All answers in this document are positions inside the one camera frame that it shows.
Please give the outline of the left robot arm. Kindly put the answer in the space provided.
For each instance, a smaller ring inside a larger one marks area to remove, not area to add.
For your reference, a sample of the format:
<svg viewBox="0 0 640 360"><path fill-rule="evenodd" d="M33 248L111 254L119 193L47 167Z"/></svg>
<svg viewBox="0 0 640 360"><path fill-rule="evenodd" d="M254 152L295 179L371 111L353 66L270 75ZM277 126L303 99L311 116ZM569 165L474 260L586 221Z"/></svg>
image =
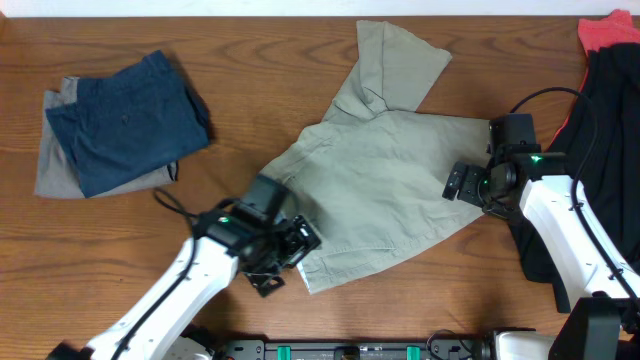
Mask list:
<svg viewBox="0 0 640 360"><path fill-rule="evenodd" d="M320 239L298 215L256 218L214 209L192 225L179 255L161 278L118 322L81 350L62 342L49 359L162 359L192 319L234 278L243 274L262 297L284 285Z"/></svg>

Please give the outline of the khaki shorts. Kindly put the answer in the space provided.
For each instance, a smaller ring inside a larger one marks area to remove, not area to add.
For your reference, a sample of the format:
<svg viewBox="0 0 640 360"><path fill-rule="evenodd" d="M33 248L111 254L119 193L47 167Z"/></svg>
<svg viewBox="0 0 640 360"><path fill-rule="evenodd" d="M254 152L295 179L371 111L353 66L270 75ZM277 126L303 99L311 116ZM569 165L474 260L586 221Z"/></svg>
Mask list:
<svg viewBox="0 0 640 360"><path fill-rule="evenodd" d="M418 112L450 53L388 22L359 21L357 41L322 120L264 168L320 238L299 266L311 293L404 262L481 214L443 190L455 163L487 162L488 122Z"/></svg>

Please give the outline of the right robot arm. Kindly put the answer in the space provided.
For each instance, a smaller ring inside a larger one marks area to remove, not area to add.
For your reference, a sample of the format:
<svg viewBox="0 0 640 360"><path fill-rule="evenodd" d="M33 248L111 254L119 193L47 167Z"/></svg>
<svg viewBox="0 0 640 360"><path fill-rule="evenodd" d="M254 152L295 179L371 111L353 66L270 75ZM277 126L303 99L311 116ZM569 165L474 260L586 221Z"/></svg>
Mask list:
<svg viewBox="0 0 640 360"><path fill-rule="evenodd" d="M510 113L489 123L489 163L456 162L444 198L512 223L528 221L561 278L570 315L556 336L494 330L474 345L477 359L636 359L639 276L593 213L563 153L541 150L533 119Z"/></svg>

